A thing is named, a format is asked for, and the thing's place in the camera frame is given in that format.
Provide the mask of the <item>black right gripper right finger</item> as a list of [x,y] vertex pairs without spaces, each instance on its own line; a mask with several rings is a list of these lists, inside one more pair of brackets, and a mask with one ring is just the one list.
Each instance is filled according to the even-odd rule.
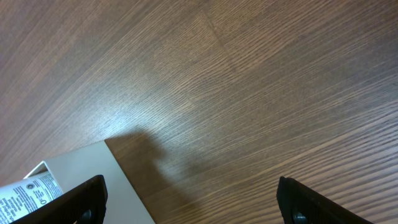
[[276,197],[288,224],[372,224],[290,177],[279,179]]

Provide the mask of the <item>white lotion tube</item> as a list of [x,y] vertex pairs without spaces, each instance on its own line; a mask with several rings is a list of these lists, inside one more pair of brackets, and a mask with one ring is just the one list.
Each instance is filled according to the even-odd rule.
[[50,172],[1,187],[1,224],[12,223],[63,194]]

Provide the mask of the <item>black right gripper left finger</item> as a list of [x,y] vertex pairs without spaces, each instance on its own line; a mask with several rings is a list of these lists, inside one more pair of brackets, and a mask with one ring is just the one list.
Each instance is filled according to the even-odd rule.
[[96,175],[14,224],[103,224],[108,191]]

